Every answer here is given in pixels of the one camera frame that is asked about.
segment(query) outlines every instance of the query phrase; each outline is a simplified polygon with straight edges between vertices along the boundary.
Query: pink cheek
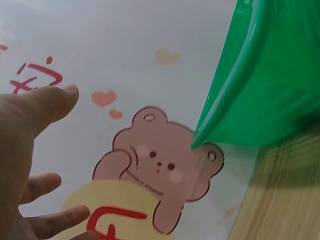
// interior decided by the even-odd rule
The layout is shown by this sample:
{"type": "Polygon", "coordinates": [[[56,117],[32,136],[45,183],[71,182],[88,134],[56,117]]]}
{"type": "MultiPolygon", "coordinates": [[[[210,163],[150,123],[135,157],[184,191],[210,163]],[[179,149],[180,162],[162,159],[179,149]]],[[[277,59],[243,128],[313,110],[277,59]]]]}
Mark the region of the pink cheek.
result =
{"type": "Polygon", "coordinates": [[[172,172],[170,172],[169,178],[171,182],[178,184],[182,181],[182,172],[179,170],[173,170],[172,172]]]}
{"type": "Polygon", "coordinates": [[[140,145],[136,148],[136,154],[138,157],[145,158],[149,156],[150,150],[146,145],[140,145]]]}

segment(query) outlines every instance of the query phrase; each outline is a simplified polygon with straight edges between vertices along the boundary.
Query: white surface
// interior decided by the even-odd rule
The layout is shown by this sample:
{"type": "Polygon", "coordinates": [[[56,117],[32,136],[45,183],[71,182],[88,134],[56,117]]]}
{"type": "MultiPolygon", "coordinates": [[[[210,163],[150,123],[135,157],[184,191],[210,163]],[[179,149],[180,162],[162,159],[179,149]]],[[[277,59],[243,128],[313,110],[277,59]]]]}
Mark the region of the white surface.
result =
{"type": "MultiPolygon", "coordinates": [[[[12,93],[10,80],[37,76],[31,87],[50,76],[22,64],[46,65],[61,73],[59,85],[77,84],[80,99],[72,114],[50,126],[35,143],[32,175],[57,172],[62,186],[21,207],[24,215],[58,211],[68,195],[91,180],[97,161],[112,148],[114,135],[131,125],[148,105],[163,109],[169,120],[194,129],[227,35],[235,0],[2,0],[0,4],[0,90],[12,93]],[[168,47],[181,54],[174,65],[155,63],[168,47]],[[95,91],[116,91],[111,107],[91,101],[95,91]],[[111,119],[109,109],[123,112],[111,119]]],[[[188,203],[175,230],[176,240],[225,240],[237,213],[217,225],[241,202],[257,150],[221,145],[225,167],[209,193],[188,203]]]]}

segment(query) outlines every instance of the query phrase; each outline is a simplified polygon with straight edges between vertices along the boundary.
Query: green plastic bowl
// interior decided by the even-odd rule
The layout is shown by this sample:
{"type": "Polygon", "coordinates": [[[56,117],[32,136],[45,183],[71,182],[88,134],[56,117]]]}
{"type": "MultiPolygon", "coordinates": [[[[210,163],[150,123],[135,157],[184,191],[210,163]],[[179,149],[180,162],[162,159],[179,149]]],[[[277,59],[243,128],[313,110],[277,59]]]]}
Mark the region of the green plastic bowl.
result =
{"type": "Polygon", "coordinates": [[[318,119],[320,0],[238,0],[191,147],[260,147],[318,119]]]}

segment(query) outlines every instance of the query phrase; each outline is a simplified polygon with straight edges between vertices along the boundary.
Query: beige surface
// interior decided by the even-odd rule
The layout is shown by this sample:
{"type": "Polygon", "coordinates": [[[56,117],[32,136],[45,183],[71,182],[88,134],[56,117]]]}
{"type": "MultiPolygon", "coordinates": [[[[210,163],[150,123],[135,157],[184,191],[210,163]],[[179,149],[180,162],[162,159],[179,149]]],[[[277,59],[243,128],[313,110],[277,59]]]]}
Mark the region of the beige surface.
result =
{"type": "MultiPolygon", "coordinates": [[[[173,233],[162,235],[153,227],[153,212],[158,201],[143,188],[120,180],[92,181],[65,201],[63,209],[86,205],[91,213],[98,207],[112,206],[147,214],[147,219],[133,219],[116,214],[102,216],[96,230],[107,234],[110,224],[115,226],[115,236],[122,240],[173,240],[173,233]]],[[[58,235],[58,240],[70,239],[86,230],[87,220],[58,235]]]]}
{"type": "Polygon", "coordinates": [[[229,240],[318,240],[319,126],[262,149],[229,240]]]}

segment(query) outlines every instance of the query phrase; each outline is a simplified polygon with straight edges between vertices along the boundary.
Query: hand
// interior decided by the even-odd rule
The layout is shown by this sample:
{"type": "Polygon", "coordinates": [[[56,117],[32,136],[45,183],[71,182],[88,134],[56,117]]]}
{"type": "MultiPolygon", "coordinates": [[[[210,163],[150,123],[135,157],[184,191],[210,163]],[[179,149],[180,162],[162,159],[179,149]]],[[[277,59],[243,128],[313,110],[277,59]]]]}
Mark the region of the hand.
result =
{"type": "MultiPolygon", "coordinates": [[[[37,198],[52,192],[60,184],[61,178],[56,173],[29,177],[21,204],[33,202],[37,198]]],[[[80,224],[89,216],[90,211],[83,205],[50,215],[34,217],[23,217],[17,212],[8,240],[50,239],[58,233],[80,224]]],[[[98,237],[96,233],[87,231],[72,240],[98,240],[98,237]]]]}
{"type": "MultiPolygon", "coordinates": [[[[48,86],[20,95],[0,95],[0,240],[51,238],[89,217],[85,206],[36,217],[23,217],[18,208],[61,184],[55,173],[29,177],[34,140],[48,125],[68,115],[78,98],[74,85],[64,90],[48,86]]],[[[76,239],[98,237],[86,232],[76,239]]]]}

